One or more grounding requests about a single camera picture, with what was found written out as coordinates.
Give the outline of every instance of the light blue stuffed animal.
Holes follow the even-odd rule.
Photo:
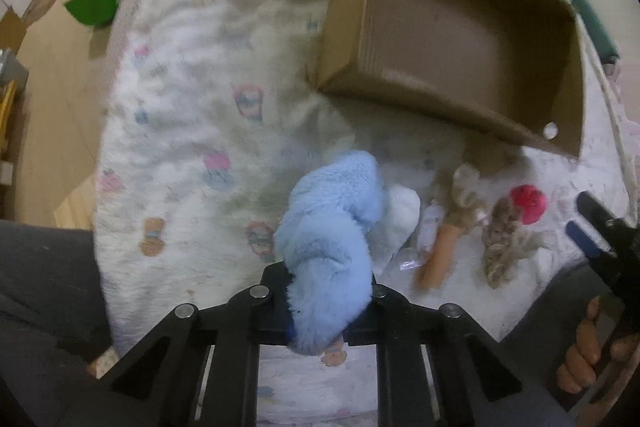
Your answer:
[[[341,155],[304,176],[289,197],[275,248],[294,278],[287,289],[292,349],[324,351],[371,300],[371,259],[365,234],[384,213],[375,158]]]

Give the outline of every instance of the human hand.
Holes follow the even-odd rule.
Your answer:
[[[564,363],[556,372],[558,387],[566,393],[580,393],[596,381],[593,365],[601,357],[595,326],[599,311],[600,298],[596,297],[589,302],[587,316],[576,329],[576,342],[567,350]],[[610,355],[612,361],[622,365],[620,375],[600,400],[584,408],[577,418],[578,427],[598,425],[617,402],[640,362],[640,335],[618,340],[612,344]]]

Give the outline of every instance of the green object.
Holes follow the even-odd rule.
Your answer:
[[[118,10],[118,0],[68,0],[66,10],[86,26],[109,25]]]
[[[582,17],[584,25],[587,28],[587,33],[591,37],[593,45],[598,52],[600,61],[603,64],[613,64],[616,59],[620,57],[618,49],[611,37],[609,37],[606,29],[604,29],[602,22],[600,22],[591,4],[589,4],[587,0],[571,0],[571,2]]]

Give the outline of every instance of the wooden stick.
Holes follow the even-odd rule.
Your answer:
[[[444,223],[438,228],[433,251],[429,260],[418,270],[417,285],[419,288],[440,288],[447,274],[453,249],[460,237],[462,229]]]

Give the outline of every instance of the pink ball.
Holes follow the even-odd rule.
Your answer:
[[[549,201],[542,190],[535,185],[521,185],[511,190],[511,201],[522,209],[523,225],[539,221],[545,213]]]

